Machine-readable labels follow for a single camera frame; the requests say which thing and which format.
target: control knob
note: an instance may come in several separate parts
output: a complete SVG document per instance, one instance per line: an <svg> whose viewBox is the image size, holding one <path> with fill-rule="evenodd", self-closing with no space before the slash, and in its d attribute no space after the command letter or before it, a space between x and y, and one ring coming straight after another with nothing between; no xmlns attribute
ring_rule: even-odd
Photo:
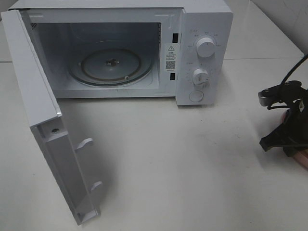
<svg viewBox="0 0 308 231"><path fill-rule="evenodd" d="M210 37L203 37L197 40L196 49L197 53L202 58L210 57L215 52L216 44Z"/></svg>
<svg viewBox="0 0 308 231"><path fill-rule="evenodd" d="M209 81L209 74L205 69L199 68L192 73L192 82L194 85L205 85Z"/></svg>

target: microwave door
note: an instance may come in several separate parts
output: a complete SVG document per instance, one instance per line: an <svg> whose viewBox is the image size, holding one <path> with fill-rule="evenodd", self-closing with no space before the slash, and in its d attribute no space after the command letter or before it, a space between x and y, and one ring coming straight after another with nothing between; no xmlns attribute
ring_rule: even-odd
<svg viewBox="0 0 308 231"><path fill-rule="evenodd" d="M65 128L62 113L51 90L25 25L17 10L1 14L12 55L20 92L24 101L30 129L56 179L66 202L80 224L98 214L76 157L91 139L73 146Z"/></svg>

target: white countertop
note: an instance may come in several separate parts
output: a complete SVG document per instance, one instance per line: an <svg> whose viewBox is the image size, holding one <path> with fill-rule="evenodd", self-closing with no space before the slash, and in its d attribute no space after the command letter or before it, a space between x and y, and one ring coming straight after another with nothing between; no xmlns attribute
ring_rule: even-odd
<svg viewBox="0 0 308 231"><path fill-rule="evenodd" d="M233 35L242 9L235 6ZM258 144L283 109L261 107L257 93L279 84L302 54L272 22L257 26L269 19L254 5L247 9L259 12L252 18L260 32L272 29L251 50L236 49L231 35L213 106L177 107L172 98L59 101L73 143L94 139L79 158L104 183L101 215L81 226L28 128L13 65L0 63L0 230L307 230L308 171ZM246 38L254 33L242 28ZM307 87L307 72L305 64L293 79Z"/></svg>

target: microwave oven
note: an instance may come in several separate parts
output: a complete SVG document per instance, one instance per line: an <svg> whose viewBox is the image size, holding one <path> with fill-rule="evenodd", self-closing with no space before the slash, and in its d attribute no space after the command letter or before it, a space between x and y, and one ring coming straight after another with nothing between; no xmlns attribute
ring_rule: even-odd
<svg viewBox="0 0 308 231"><path fill-rule="evenodd" d="M233 14L223 0L19 0L1 13L31 131L77 222L96 216L58 98L212 104Z"/></svg>

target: microwave control panel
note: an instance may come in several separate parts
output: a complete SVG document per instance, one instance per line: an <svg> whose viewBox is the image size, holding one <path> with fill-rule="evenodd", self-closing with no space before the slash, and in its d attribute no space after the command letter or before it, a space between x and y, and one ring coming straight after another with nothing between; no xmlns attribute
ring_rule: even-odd
<svg viewBox="0 0 308 231"><path fill-rule="evenodd" d="M178 105L214 102L232 18L232 13L187 13L184 17Z"/></svg>

